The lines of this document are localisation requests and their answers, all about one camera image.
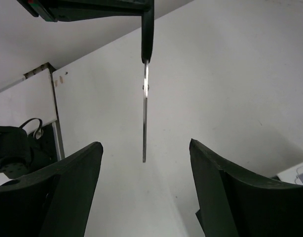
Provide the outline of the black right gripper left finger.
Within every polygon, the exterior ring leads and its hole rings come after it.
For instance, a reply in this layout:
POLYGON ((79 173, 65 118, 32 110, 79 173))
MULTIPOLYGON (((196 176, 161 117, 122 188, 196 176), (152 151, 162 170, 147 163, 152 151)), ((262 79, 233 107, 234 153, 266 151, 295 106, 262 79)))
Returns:
POLYGON ((99 178, 103 146, 0 186, 0 237, 82 237, 99 178))

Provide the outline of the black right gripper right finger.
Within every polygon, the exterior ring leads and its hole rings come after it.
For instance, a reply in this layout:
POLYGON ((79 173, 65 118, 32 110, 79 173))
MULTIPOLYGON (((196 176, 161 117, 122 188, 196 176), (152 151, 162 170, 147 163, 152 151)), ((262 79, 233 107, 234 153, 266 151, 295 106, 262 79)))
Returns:
POLYGON ((303 237, 302 185, 254 173, 194 139, 189 153, 207 237, 303 237))

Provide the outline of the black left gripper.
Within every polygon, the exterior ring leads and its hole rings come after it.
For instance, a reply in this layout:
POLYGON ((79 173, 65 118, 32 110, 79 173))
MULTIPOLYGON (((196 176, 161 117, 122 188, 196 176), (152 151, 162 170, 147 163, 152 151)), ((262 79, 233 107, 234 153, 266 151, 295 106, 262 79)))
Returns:
POLYGON ((150 0, 18 0, 33 17, 74 22, 113 16, 152 17, 150 0))

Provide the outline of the black handled scissors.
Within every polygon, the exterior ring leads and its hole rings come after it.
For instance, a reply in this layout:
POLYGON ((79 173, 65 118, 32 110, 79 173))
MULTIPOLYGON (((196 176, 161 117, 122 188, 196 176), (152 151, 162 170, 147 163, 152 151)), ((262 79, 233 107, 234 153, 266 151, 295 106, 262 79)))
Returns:
POLYGON ((144 101, 143 101, 143 163, 147 157, 147 117, 149 90, 149 63, 152 56, 154 35, 154 1, 148 1, 149 7, 142 15, 141 58, 144 64, 144 101))

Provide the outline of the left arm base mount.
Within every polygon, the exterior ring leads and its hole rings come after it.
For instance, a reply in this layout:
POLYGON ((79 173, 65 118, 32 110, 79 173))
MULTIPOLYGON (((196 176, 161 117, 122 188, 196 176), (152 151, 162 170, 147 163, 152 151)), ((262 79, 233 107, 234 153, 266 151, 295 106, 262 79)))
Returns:
POLYGON ((43 124, 40 118, 30 118, 19 127, 25 129, 25 127, 34 120, 36 120, 38 124, 33 127, 31 132, 27 132, 27 135, 31 139, 34 139, 36 147, 48 154, 51 161, 64 159, 65 153, 59 121, 56 120, 49 124, 43 124))

